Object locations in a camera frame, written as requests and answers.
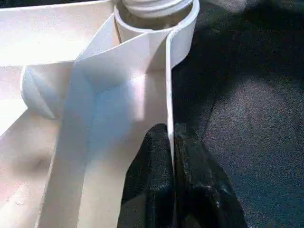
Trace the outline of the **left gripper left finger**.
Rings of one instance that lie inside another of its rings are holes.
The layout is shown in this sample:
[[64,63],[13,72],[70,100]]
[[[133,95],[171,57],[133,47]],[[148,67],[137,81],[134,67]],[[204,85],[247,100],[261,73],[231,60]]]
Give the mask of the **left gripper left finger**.
[[174,213],[174,176],[167,126],[145,135],[124,181],[119,228],[170,228]]

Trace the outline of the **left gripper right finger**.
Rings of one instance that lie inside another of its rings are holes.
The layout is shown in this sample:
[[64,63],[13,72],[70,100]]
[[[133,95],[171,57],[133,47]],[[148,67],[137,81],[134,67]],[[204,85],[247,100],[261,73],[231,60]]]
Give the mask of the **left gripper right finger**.
[[246,228],[229,179],[195,131],[174,126],[176,216],[179,228]]

